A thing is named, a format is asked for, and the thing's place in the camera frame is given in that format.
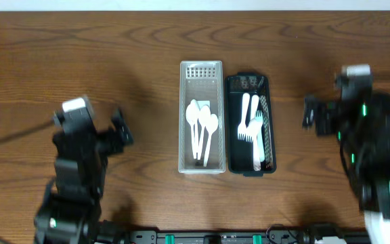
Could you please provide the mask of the white plastic spoon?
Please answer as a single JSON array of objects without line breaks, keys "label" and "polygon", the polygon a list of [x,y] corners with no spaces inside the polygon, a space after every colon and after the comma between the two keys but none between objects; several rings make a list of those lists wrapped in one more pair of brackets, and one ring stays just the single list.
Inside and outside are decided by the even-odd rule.
[{"label": "white plastic spoon", "polygon": [[196,150],[195,137],[194,137],[194,119],[192,117],[192,105],[191,105],[191,103],[186,108],[186,121],[190,125],[192,154],[193,154],[193,158],[196,159],[197,158],[197,150]]},{"label": "white plastic spoon", "polygon": [[257,134],[263,126],[263,113],[258,110],[255,114],[255,118],[251,119],[247,127],[247,135],[251,138],[253,145],[253,169],[255,171],[261,170],[261,161],[259,156],[259,147]]}]

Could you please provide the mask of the white plastic fork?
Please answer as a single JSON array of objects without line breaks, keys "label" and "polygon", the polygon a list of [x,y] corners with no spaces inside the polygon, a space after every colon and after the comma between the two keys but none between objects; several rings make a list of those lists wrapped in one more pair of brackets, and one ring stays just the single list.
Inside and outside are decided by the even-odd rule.
[{"label": "white plastic fork", "polygon": [[248,93],[244,93],[242,95],[241,120],[238,125],[239,140],[246,140],[246,115],[248,111],[249,101],[250,101],[250,95]]},{"label": "white plastic fork", "polygon": [[[259,105],[259,96],[258,95],[253,95],[251,97],[251,103],[250,103],[250,120],[255,118],[257,109]],[[252,136],[250,133],[249,127],[246,129],[246,141],[247,142],[252,142]]]}]

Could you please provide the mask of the black plastic basket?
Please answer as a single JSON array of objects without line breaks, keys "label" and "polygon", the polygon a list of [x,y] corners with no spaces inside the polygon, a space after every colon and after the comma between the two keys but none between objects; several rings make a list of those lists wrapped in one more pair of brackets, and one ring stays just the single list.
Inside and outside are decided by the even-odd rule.
[{"label": "black plastic basket", "polygon": [[[229,170],[247,177],[274,173],[276,171],[276,152],[268,78],[257,73],[238,73],[227,77],[224,85]],[[250,103],[253,95],[259,96],[257,111],[260,110],[263,113],[263,126],[257,134],[261,161],[260,171],[253,169],[252,142],[238,139],[238,125],[241,120],[242,95],[244,93],[250,95],[246,125],[250,122]]]}]

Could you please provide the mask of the white utensil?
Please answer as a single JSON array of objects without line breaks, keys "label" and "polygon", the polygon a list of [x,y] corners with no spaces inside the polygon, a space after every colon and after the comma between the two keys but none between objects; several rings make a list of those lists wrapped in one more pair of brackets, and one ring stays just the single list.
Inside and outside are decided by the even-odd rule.
[{"label": "white utensil", "polygon": [[206,167],[208,165],[209,161],[209,154],[210,154],[210,149],[211,149],[211,140],[213,133],[217,130],[219,124],[219,120],[216,114],[211,114],[211,118],[207,124],[207,131],[208,131],[208,139],[207,139],[207,145],[205,148],[205,153],[204,153],[204,162],[203,165]]},{"label": "white utensil", "polygon": [[204,142],[204,129],[208,123],[208,120],[211,116],[211,110],[210,107],[207,105],[204,105],[198,114],[198,121],[201,126],[201,132],[200,132],[200,137],[198,141],[198,156],[197,159],[200,160],[201,155],[202,155],[202,147],[203,147],[203,142]]},{"label": "white utensil", "polygon": [[191,105],[192,105],[192,117],[194,119],[195,144],[196,144],[196,150],[198,150],[198,145],[199,145],[198,119],[199,119],[200,107],[198,101],[195,99],[191,101]]}]

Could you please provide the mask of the clear plastic basket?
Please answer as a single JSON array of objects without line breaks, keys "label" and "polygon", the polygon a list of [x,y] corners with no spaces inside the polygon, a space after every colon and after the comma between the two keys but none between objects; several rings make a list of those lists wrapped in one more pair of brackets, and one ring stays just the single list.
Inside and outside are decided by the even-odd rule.
[{"label": "clear plastic basket", "polygon": [[[211,114],[216,114],[219,120],[218,128],[212,136],[206,167],[203,162],[208,139],[207,125],[204,129],[200,160],[194,159],[192,154],[191,130],[186,121],[186,108],[193,99],[209,100]],[[183,174],[220,174],[225,171],[225,162],[222,62],[218,60],[183,61],[180,64],[178,170]]]}]

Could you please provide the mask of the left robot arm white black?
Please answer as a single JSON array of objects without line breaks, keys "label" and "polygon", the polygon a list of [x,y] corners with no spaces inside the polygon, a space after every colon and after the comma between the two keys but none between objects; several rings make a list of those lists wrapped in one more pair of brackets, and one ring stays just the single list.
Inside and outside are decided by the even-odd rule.
[{"label": "left robot arm white black", "polygon": [[56,176],[47,184],[34,218],[35,243],[130,242],[127,231],[100,219],[108,158],[133,143],[121,109],[115,110],[111,122],[98,131],[88,108],[54,115],[61,127],[52,138]]}]

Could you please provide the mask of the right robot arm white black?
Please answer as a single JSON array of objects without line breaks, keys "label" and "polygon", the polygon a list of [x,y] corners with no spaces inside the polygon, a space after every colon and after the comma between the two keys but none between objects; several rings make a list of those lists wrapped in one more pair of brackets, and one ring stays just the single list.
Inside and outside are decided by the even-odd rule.
[{"label": "right robot arm white black", "polygon": [[335,135],[349,185],[372,243],[390,243],[390,95],[362,92],[349,100],[304,101],[303,126]]}]

